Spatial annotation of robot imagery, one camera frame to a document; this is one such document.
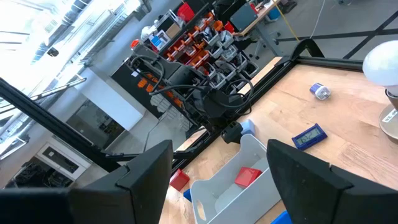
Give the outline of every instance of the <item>wooden tabletop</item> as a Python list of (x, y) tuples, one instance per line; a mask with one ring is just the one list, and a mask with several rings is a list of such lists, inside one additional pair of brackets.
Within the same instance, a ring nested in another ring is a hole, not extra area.
[(260, 21), (264, 19), (264, 17), (271, 11), (276, 4), (278, 4), (280, 0), (270, 0), (269, 3), (265, 4), (262, 9), (258, 11), (258, 17), (255, 21), (253, 21), (249, 26), (247, 26), (242, 32), (233, 33), (234, 36), (244, 36), (251, 31), (251, 29)]
[[(278, 58), (261, 70), (267, 74)], [(325, 101), (309, 91), (316, 82), (331, 90)], [(398, 190), (398, 145), (379, 128), (379, 115), (389, 105), (384, 88), (366, 80), (363, 73), (296, 65), (252, 107), (256, 137), (267, 144), (278, 139), (294, 146), (292, 137), (318, 123), (328, 138), (305, 152), (342, 169)], [(239, 144), (220, 137), (196, 157), (184, 172), (191, 178), (181, 192), (169, 187), (160, 223), (195, 223), (192, 204), (182, 192), (197, 179), (209, 179), (237, 152)], [(285, 210), (277, 203), (257, 223), (270, 223)]]

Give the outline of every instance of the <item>grey floor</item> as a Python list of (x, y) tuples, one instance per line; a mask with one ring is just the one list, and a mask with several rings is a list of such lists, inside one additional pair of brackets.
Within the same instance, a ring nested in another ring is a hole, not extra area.
[[(298, 5), (286, 14), (286, 18), (295, 33), (301, 36), (310, 36), (315, 26), (315, 22), (320, 11), (322, 0), (296, 0)], [(398, 0), (345, 0), (345, 4), (338, 4), (334, 0), (325, 0), (325, 6), (321, 14), (317, 29), (314, 35), (340, 34), (346, 32), (358, 32), (374, 30), (379, 27), (388, 17), (398, 11)], [(386, 29), (398, 28), (398, 19), (392, 21)], [(280, 38), (293, 37), (283, 18), (279, 18), (266, 26), (268, 32), (279, 31)], [(340, 39), (316, 40), (321, 51), (326, 57), (343, 58), (365, 37), (352, 37)], [(376, 36), (371, 39), (361, 50), (354, 54), (351, 59), (363, 60), (366, 54), (375, 46), (388, 41), (396, 40), (398, 35)], [(284, 55), (289, 55), (296, 41), (280, 42), (279, 47)], [(256, 45), (250, 45), (245, 52), (253, 54)], [(260, 51), (259, 60), (251, 60), (258, 64), (260, 68), (268, 64), (275, 56), (265, 48)], [(158, 122), (150, 113), (146, 113), (144, 118), (133, 127), (129, 133), (125, 133), (114, 145), (111, 152), (139, 153), (142, 152), (146, 135)], [(159, 123), (148, 139), (147, 148), (161, 142), (164, 139), (173, 141), (174, 149), (178, 148), (185, 140), (185, 132), (178, 126), (177, 120), (165, 119)]]

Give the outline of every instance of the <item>red cube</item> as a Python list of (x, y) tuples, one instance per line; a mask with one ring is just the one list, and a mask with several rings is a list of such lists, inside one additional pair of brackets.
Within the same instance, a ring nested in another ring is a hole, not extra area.
[(261, 170), (242, 167), (235, 179), (235, 184), (246, 188), (262, 174)]
[(180, 191), (184, 187), (184, 185), (188, 183), (188, 181), (189, 176), (187, 174), (184, 174), (180, 169), (178, 169), (170, 179), (170, 185), (176, 190)]

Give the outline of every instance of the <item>yellow cable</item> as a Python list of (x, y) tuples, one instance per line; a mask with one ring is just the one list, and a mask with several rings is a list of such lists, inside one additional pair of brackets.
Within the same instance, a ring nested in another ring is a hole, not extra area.
[(293, 28), (290, 26), (289, 22), (287, 21), (285, 15), (282, 13), (282, 11), (279, 9), (278, 4), (275, 2), (275, 0), (272, 0), (276, 6), (276, 8), (278, 9), (279, 13), (282, 15), (282, 17), (284, 18), (284, 21), (286, 23), (286, 25), (289, 27), (291, 33), (293, 34), (294, 38), (296, 38), (297, 42), (300, 41), (299, 38), (297, 37), (296, 33), (294, 32)]

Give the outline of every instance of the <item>red block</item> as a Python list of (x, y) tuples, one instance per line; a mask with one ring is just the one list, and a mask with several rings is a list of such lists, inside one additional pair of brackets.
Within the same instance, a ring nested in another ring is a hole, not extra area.
[(178, 169), (170, 179), (170, 185), (176, 190), (180, 191), (184, 187), (184, 185), (188, 183), (188, 181), (189, 176), (187, 174), (184, 174), (180, 169)]
[(261, 170), (242, 167), (235, 179), (235, 184), (246, 188), (262, 174)]

